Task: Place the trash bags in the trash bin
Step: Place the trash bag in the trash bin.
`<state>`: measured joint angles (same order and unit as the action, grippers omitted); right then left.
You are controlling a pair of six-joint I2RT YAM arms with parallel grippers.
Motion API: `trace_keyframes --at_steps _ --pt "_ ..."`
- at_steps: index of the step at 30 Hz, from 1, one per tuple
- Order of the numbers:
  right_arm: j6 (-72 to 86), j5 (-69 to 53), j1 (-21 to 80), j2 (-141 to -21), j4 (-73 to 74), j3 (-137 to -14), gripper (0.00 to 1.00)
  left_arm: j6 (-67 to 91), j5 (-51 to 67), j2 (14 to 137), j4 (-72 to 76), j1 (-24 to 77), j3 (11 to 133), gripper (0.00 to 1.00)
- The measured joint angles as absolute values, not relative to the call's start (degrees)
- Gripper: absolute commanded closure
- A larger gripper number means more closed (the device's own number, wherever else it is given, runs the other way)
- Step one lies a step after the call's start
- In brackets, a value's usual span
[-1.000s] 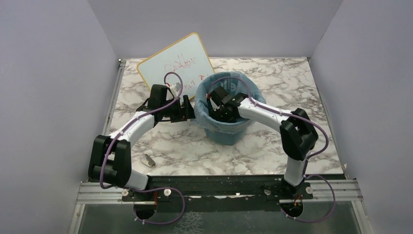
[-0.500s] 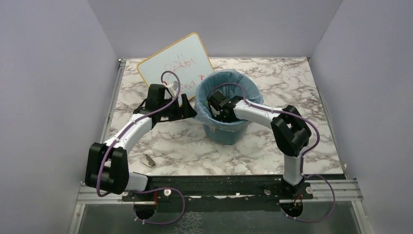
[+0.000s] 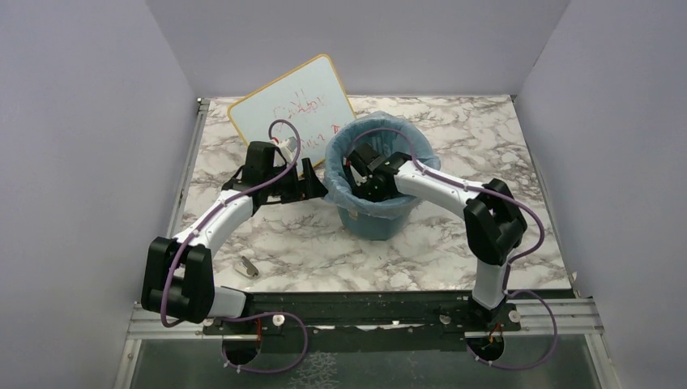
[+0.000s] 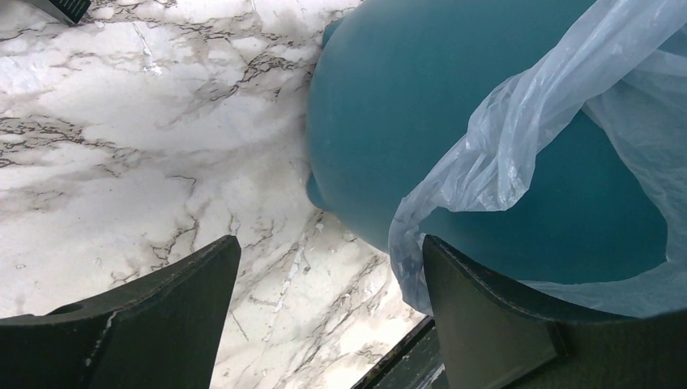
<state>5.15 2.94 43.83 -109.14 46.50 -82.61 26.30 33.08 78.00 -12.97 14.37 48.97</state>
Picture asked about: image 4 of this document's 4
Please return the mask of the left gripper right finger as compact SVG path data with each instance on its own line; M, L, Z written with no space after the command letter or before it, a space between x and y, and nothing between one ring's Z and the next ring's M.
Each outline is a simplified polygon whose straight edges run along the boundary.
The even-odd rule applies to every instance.
M686 313L631 318L551 297L443 240L424 270L453 388L683 388Z

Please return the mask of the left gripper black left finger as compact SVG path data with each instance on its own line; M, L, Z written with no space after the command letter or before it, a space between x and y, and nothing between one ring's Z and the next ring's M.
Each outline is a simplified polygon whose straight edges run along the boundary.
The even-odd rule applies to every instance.
M209 387L240 258L224 236L105 293L4 318L2 387Z

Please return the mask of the teal plastic trash bin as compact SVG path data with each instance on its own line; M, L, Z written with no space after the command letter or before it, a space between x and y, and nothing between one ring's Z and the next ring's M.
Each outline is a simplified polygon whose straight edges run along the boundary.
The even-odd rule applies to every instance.
M406 196L479 103L533 66L588 1L366 1L325 32L306 110L314 206L386 250ZM584 113L504 212L438 208L420 231L516 280L625 280L664 263L667 224Z

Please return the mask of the blue plastic trash bag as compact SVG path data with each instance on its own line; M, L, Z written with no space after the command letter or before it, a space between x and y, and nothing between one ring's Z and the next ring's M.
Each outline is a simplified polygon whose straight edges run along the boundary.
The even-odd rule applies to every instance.
M530 187L536 155L587 113L668 224L666 261L628 280L535 289L647 317L686 306L686 4L598 1L532 68L498 85L467 133L397 208L388 246L403 300L432 311L420 222L434 209L496 212Z

